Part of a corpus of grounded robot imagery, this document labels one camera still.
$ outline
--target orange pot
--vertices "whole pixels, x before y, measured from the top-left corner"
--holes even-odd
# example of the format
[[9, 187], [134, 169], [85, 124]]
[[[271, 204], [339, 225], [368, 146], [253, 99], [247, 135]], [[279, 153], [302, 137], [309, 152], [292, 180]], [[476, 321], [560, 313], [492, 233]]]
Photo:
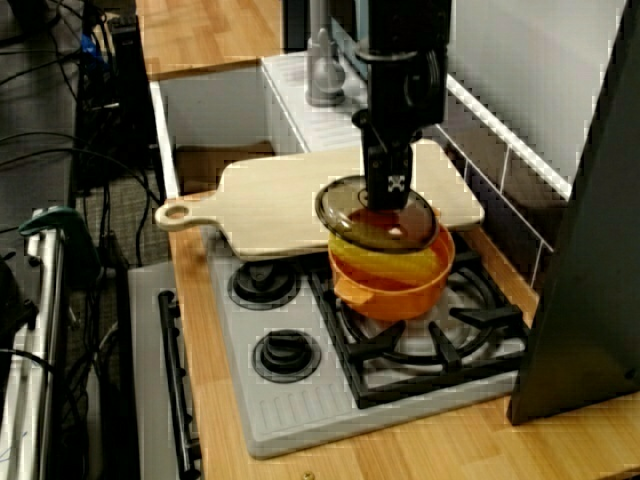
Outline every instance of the orange pot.
[[418, 287], [363, 272], [329, 250], [334, 292], [356, 312], [376, 320], [396, 322], [417, 317], [433, 307], [442, 295], [455, 256], [451, 234], [442, 225], [429, 248], [440, 259], [442, 270], [432, 281]]

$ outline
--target pot lid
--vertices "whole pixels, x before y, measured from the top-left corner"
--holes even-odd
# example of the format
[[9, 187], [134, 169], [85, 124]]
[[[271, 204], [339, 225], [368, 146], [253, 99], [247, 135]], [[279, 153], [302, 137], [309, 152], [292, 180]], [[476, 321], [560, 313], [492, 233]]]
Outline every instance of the pot lid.
[[366, 179], [345, 177], [323, 188], [316, 197], [320, 221], [343, 240], [385, 253], [424, 250], [438, 235], [431, 206], [413, 190], [400, 210], [367, 208]]

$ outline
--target burner grate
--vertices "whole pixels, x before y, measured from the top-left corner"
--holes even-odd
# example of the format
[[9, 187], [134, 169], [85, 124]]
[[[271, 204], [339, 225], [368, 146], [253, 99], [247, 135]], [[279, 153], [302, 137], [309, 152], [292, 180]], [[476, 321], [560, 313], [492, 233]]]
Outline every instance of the burner grate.
[[[526, 344], [528, 328], [522, 321], [520, 309], [506, 300], [482, 267], [477, 253], [467, 247], [467, 251], [457, 254], [452, 267], [453, 273], [464, 277], [480, 292], [483, 308], [452, 308], [449, 313], [476, 329], [477, 334], [462, 346], [456, 347], [437, 323], [431, 322], [428, 328], [436, 353], [409, 355], [396, 350], [398, 340], [407, 326], [405, 321], [394, 323], [376, 336], [367, 336], [355, 321], [359, 314], [344, 305], [333, 293], [330, 269], [324, 267], [309, 271], [311, 288], [358, 408], [365, 409], [426, 394], [519, 368], [523, 356], [521, 349], [490, 359], [463, 363], [465, 357], [498, 335], [502, 340], [519, 339]], [[365, 378], [365, 362], [377, 358], [394, 362], [399, 367], [440, 365], [442, 368], [438, 373], [417, 372], [410, 378], [370, 388]]]

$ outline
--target cutting board hole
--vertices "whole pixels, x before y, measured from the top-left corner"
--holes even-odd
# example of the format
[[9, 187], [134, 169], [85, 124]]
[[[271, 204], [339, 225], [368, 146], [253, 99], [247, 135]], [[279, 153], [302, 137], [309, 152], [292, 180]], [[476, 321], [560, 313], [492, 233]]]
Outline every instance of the cutting board hole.
[[183, 207], [182, 205], [175, 205], [167, 209], [167, 217], [174, 220], [180, 220], [181, 218], [186, 217], [188, 213], [189, 209], [187, 207]]

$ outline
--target pot handle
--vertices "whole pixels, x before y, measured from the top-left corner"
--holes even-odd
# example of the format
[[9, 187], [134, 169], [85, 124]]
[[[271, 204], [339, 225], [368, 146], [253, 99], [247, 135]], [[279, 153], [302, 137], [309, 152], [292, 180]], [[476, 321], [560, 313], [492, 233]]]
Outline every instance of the pot handle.
[[339, 278], [333, 286], [333, 292], [351, 305], [364, 305], [373, 298], [373, 293], [358, 287], [353, 282]]

